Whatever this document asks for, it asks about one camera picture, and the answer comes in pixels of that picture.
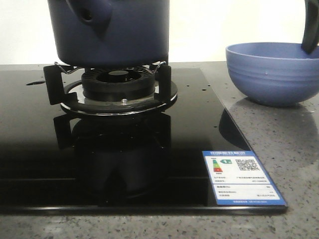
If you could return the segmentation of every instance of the gas stove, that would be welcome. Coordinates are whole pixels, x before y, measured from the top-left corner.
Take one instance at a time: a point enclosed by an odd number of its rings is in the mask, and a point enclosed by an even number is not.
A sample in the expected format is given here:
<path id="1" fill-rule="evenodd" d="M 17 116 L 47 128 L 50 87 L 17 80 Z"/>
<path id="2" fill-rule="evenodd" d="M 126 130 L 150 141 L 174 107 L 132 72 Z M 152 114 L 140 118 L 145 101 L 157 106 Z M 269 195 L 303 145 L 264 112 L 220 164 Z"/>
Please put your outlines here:
<path id="1" fill-rule="evenodd" d="M 126 83 L 150 74 L 144 68 L 86 69 L 63 79 L 59 66 L 44 72 L 57 92 L 48 90 L 49 99 L 42 71 L 0 73 L 1 213 L 268 214 L 287 209 L 217 204 L 203 151 L 251 148 L 200 69 L 173 69 L 171 83 L 162 86 L 169 86 L 169 94 L 155 79 L 155 92 L 143 95 L 142 103 L 140 97 L 119 94 L 90 99 L 79 79 L 90 84 L 107 75 L 109 82 Z"/>

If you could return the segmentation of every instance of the glass surface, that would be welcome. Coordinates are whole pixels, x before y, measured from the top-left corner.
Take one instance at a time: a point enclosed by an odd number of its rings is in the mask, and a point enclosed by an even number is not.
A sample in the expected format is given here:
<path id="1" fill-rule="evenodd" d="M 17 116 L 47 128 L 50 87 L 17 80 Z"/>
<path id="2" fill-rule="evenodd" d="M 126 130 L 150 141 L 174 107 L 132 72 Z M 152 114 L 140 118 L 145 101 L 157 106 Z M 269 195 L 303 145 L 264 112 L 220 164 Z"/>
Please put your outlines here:
<path id="1" fill-rule="evenodd" d="M 278 213 L 216 205 L 204 150 L 250 150 L 199 69 L 173 69 L 165 112 L 77 119 L 49 104 L 42 71 L 0 76 L 2 213 Z M 78 74 L 65 76 L 66 84 Z"/>

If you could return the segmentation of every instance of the bowl rim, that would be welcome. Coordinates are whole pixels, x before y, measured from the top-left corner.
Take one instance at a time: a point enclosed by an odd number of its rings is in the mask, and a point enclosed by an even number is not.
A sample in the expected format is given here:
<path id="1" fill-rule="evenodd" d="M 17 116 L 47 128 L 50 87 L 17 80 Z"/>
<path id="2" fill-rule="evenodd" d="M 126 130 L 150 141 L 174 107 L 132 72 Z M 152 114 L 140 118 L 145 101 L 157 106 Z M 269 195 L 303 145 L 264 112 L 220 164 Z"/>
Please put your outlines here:
<path id="1" fill-rule="evenodd" d="M 250 55 L 250 54 L 244 54 L 244 53 L 239 53 L 236 51 L 232 51 L 229 48 L 232 46 L 238 46 L 238 45 L 248 45 L 248 44 L 286 44 L 286 45 L 300 45 L 300 43 L 293 43 L 293 42 L 271 42 L 271 41 L 265 41 L 265 42 L 243 42 L 243 43 L 237 43 L 237 44 L 232 44 L 226 47 L 226 52 L 230 52 L 236 55 L 241 55 L 241 56 L 249 56 L 253 58 L 260 58 L 260 59 L 273 59 L 273 60 L 292 60 L 292 61 L 318 61 L 319 58 L 279 58 L 279 57 L 269 57 L 269 56 L 255 56 L 255 55 Z"/>

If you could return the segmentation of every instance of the energy efficiency label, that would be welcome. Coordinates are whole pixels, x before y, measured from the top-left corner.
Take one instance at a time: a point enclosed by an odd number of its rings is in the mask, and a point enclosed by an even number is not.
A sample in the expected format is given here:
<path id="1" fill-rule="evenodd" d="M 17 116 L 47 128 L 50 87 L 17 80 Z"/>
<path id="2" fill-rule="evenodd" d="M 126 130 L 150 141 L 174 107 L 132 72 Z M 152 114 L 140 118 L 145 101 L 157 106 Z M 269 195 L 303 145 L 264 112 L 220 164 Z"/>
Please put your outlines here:
<path id="1" fill-rule="evenodd" d="M 203 151 L 218 205 L 287 205 L 252 151 Z"/>

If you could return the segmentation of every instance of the pot handle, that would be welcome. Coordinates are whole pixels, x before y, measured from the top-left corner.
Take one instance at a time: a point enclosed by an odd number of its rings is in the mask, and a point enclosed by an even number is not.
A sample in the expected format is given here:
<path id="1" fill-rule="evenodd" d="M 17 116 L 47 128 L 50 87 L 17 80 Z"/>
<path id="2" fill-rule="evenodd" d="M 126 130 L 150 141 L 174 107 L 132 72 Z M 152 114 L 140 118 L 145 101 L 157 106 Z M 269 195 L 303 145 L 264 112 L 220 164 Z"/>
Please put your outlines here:
<path id="1" fill-rule="evenodd" d="M 110 20 L 112 6 L 109 0 L 66 0 L 70 9 L 87 25 L 103 25 Z"/>
<path id="2" fill-rule="evenodd" d="M 305 3 L 306 24 L 302 49 L 310 54 L 319 41 L 319 0 L 305 0 Z"/>

